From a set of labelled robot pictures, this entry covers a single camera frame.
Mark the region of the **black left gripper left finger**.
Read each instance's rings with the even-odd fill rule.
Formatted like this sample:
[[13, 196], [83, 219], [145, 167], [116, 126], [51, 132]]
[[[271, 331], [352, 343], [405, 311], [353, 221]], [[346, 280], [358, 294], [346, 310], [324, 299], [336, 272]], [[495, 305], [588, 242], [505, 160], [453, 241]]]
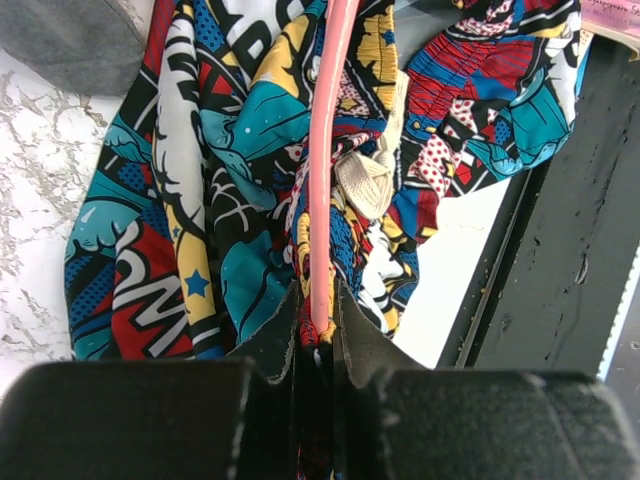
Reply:
[[292, 284], [275, 314], [219, 360], [58, 362], [1, 405], [5, 479], [292, 479]]

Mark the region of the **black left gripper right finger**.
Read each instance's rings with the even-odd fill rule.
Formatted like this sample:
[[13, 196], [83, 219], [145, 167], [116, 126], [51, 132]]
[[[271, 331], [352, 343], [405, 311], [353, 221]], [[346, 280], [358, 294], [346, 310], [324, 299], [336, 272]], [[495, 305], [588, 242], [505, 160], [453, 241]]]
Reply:
[[345, 479], [635, 479], [617, 397], [580, 373], [430, 370], [336, 285], [335, 466]]

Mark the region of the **comic print shorts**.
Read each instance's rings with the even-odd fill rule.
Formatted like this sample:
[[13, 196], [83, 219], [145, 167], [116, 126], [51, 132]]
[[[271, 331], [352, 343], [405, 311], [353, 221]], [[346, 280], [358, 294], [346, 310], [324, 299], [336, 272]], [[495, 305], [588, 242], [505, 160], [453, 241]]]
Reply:
[[[159, 1], [65, 252], [78, 360], [218, 359], [312, 288], [309, 134], [325, 1]], [[386, 336], [445, 197], [550, 159], [575, 123], [580, 5], [460, 1], [398, 60], [362, 1], [337, 83], [331, 283]]]

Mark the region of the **pink wire hanger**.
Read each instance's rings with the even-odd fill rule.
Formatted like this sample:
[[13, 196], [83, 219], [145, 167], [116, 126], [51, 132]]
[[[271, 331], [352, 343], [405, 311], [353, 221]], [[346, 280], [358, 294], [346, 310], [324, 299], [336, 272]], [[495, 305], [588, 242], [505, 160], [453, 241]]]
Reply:
[[328, 3], [324, 49], [309, 132], [310, 313], [320, 334], [329, 329], [331, 142], [339, 82], [359, 2]]

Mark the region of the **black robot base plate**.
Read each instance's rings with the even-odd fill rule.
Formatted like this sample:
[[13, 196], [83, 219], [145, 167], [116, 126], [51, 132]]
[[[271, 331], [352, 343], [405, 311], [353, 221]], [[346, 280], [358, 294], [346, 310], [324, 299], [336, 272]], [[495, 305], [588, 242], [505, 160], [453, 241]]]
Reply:
[[639, 243], [639, 65], [589, 51], [568, 143], [507, 188], [438, 366], [597, 372]]

